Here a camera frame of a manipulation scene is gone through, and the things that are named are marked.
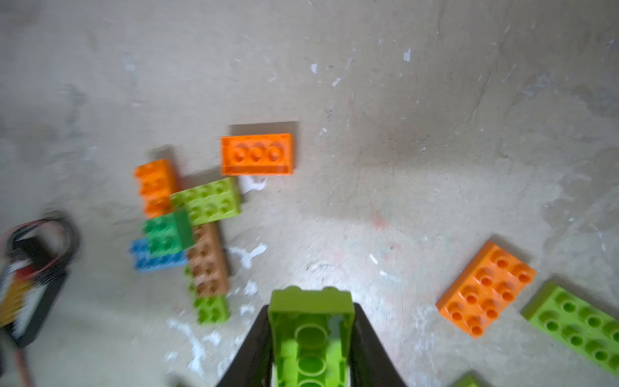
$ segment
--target cable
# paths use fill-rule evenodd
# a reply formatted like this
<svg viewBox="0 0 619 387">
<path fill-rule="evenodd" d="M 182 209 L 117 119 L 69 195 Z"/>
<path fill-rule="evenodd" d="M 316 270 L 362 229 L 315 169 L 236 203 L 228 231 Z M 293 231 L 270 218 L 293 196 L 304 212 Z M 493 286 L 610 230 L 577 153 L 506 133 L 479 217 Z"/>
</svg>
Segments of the cable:
<svg viewBox="0 0 619 387">
<path fill-rule="evenodd" d="M 26 363 L 26 353 L 23 349 L 15 351 L 15 360 L 17 361 L 17 369 L 22 377 L 22 385 L 24 387 L 35 387 L 32 377 L 30 377 L 30 370 L 28 369 L 28 363 Z"/>
<path fill-rule="evenodd" d="M 43 225 L 56 226 L 58 236 L 63 239 L 63 246 L 60 249 L 60 253 L 41 269 L 28 274 L 16 272 L 15 275 L 21 280 L 30 279 L 40 284 L 47 284 L 64 272 L 77 253 L 80 245 L 80 235 L 77 227 L 69 220 L 66 214 L 53 212 L 42 219 L 24 223 L 8 231 L 11 234 L 6 240 L 6 254 L 12 263 L 23 259 L 18 249 L 14 247 L 14 243 Z"/>
</svg>

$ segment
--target green lego brick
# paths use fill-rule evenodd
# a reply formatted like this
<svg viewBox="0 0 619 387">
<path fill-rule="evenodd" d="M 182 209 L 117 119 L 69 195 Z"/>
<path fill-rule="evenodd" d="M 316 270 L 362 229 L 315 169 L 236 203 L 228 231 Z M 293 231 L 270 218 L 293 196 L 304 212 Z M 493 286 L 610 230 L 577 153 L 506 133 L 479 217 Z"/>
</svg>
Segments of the green lego brick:
<svg viewBox="0 0 619 387">
<path fill-rule="evenodd" d="M 241 199 L 233 178 L 186 189 L 171 195 L 172 206 L 184 208 L 191 225 L 215 222 L 241 213 Z"/>
<path fill-rule="evenodd" d="M 279 387 L 344 387 L 355 307 L 329 287 L 275 290 L 269 304 Z"/>
<path fill-rule="evenodd" d="M 478 382 L 472 375 L 466 375 L 452 387 L 483 387 L 483 384 Z"/>
<path fill-rule="evenodd" d="M 198 324 L 222 324 L 230 318 L 226 296 L 198 297 L 194 301 Z"/>
<path fill-rule="evenodd" d="M 547 282 L 522 311 L 540 329 L 619 376 L 619 323 L 564 288 Z"/>
<path fill-rule="evenodd" d="M 174 211 L 144 222 L 144 235 L 149 241 L 151 257 L 180 253 L 193 246 L 191 225 L 184 210 Z"/>
</svg>

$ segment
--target concrete floor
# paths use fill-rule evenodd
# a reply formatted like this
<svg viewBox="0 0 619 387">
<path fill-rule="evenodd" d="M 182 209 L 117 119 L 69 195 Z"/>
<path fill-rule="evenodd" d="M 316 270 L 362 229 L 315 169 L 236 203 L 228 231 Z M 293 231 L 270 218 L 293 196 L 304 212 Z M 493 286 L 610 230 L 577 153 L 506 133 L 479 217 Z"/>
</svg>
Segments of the concrete floor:
<svg viewBox="0 0 619 387">
<path fill-rule="evenodd" d="M 84 233 L 29 348 L 35 379 L 213 386 L 247 305 L 295 284 L 352 291 L 410 386 L 469 370 L 619 385 L 519 315 L 550 277 L 619 311 L 617 15 L 615 0 L 0 0 L 0 225 L 63 207 Z M 269 122 L 289 123 L 297 168 L 221 222 L 226 246 L 268 249 L 251 269 L 230 256 L 233 316 L 197 326 L 181 269 L 132 268 L 132 169 L 173 154 L 185 185 L 216 178 L 229 126 Z M 474 341 L 434 304 L 489 238 L 538 275 Z"/>
</svg>

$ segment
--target red wire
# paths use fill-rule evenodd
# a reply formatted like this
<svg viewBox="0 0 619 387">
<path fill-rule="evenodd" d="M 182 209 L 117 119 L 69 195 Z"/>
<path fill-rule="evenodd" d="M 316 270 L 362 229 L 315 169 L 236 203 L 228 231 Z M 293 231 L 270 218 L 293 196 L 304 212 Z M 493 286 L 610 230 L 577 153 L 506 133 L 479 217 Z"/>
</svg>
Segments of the red wire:
<svg viewBox="0 0 619 387">
<path fill-rule="evenodd" d="M 46 223 L 47 222 L 44 222 L 42 220 L 34 220 L 32 222 L 27 222 L 27 223 L 24 223 L 24 224 L 20 224 L 19 226 L 15 226 L 12 229 L 10 229 L 9 231 L 7 231 L 6 233 L 4 233 L 2 235 L 2 238 L 0 239 L 0 242 L 2 243 L 2 248 L 4 249 L 4 254 L 6 255 L 6 238 L 7 238 L 8 235 L 12 234 L 13 231 L 17 230 L 20 227 L 24 227 L 24 226 L 32 226 L 32 225 L 41 226 L 41 225 L 44 225 Z M 34 272 L 28 274 L 27 276 L 20 275 L 18 272 L 16 272 L 15 273 L 15 279 L 16 280 L 29 280 L 29 279 L 33 279 L 35 276 L 37 276 L 41 272 L 49 269 L 50 266 L 55 264 L 58 261 L 58 258 L 60 258 L 60 254 L 58 254 L 57 257 L 55 257 L 50 262 L 48 262 L 47 265 L 43 266 L 41 269 L 39 269 L 37 271 L 34 271 Z"/>
<path fill-rule="evenodd" d="M 17 369 L 19 370 L 19 374 L 22 376 L 23 386 L 35 387 L 32 377 L 30 376 L 30 370 L 28 369 L 28 364 L 26 363 L 26 356 L 23 349 L 18 349 L 15 351 L 15 359 L 17 361 Z"/>
</svg>

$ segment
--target brown lego brick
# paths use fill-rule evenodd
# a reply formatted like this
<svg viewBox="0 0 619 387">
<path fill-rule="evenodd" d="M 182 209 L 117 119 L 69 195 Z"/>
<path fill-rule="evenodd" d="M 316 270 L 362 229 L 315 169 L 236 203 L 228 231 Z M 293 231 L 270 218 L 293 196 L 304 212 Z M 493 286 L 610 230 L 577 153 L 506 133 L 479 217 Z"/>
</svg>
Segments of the brown lego brick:
<svg viewBox="0 0 619 387">
<path fill-rule="evenodd" d="M 187 251 L 198 297 L 225 295 L 230 290 L 228 267 L 215 222 L 193 227 L 195 246 Z"/>
</svg>

